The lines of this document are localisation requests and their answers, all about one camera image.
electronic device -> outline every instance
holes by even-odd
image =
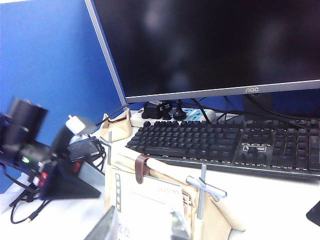
[[[173,114],[175,112],[175,108],[172,108],[168,114],[170,115],[170,120],[169,121],[175,121],[173,118]],[[205,121],[205,117],[203,113],[201,112],[200,109],[194,109],[194,108],[182,108],[182,110],[186,113],[185,121]],[[133,113],[130,117],[130,123],[133,127],[143,127],[145,121],[150,122],[152,125],[157,122],[157,121],[165,121],[163,118],[160,119],[153,119],[153,118],[148,118],[144,119],[142,118],[142,113],[144,112],[144,109],[141,108],[137,112]],[[205,114],[209,118],[210,121],[213,121],[216,118],[216,113],[210,109],[204,109]]]
[[[31,195],[39,193],[42,200],[98,198],[100,191],[82,180],[79,173],[84,161],[97,159],[93,151],[100,153],[102,149],[93,149],[91,144],[95,139],[92,138],[74,143],[68,149],[74,134],[66,126],[61,128],[52,146],[36,141],[46,114],[46,109],[18,98],[12,101],[7,114],[0,114],[0,167],[4,168],[4,174]],[[72,121],[79,124],[80,119]],[[81,128],[76,129],[85,131],[86,124],[78,126]],[[81,145],[82,152],[76,144]],[[9,176],[6,166],[27,174],[33,187]]]
[[[320,88],[320,2],[86,0],[126,102]]]
[[[172,104],[165,101],[145,102],[143,104],[143,119],[160,119],[170,120],[171,116],[168,112],[172,109]]]
[[[126,147],[171,165],[320,180],[319,139],[316,119],[147,121]]]

beige cloth bag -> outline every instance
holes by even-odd
[[[112,142],[130,137],[132,134],[130,116],[130,109],[128,108],[116,118],[108,119],[100,126],[100,136],[108,139],[108,133],[112,131]]]
[[[139,152],[126,147],[117,147],[114,145],[111,151],[111,165],[125,171],[135,171],[135,160],[139,155],[141,155]],[[195,186],[186,182],[187,177],[190,176],[187,168],[178,168],[176,166],[168,165],[154,158],[149,158],[146,161],[146,165],[150,168],[150,176],[181,185],[182,192],[191,197],[192,209],[190,234],[192,240],[227,240],[232,229],[245,231],[242,222],[234,215],[229,206],[225,205],[225,200],[220,199],[217,202],[206,192],[204,194],[203,201],[203,217],[202,219],[197,218],[200,191]],[[107,193],[105,199],[106,209],[109,209],[111,205],[115,204],[111,201],[114,199],[114,196],[111,197],[108,194],[116,192],[114,190],[116,185],[114,179],[110,179],[110,177],[108,177],[112,176],[111,171],[111,166],[108,166],[105,175],[105,187]]]

metal bracket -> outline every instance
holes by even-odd
[[[199,204],[198,204],[198,214],[197,218],[202,219],[203,217],[203,207],[204,207],[204,194],[205,192],[209,193],[213,199],[218,202],[220,199],[219,198],[226,198],[227,197],[227,192],[217,188],[215,186],[212,186],[210,184],[207,184],[206,181],[206,171],[207,171],[207,165],[202,164],[201,165],[201,177],[198,179],[188,176],[186,179],[186,182],[188,184],[191,184],[195,186],[196,188],[200,189],[199,193]]]

paper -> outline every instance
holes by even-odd
[[[170,240],[170,212],[185,215],[181,187],[148,176],[138,184],[133,173],[118,169],[113,169],[112,177],[115,193],[111,201],[118,210],[119,239]]]

leather strap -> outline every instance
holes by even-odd
[[[140,154],[135,160],[135,180],[138,184],[142,184],[144,182],[144,175],[148,175],[150,172],[150,167],[146,164],[148,159],[147,155]]]

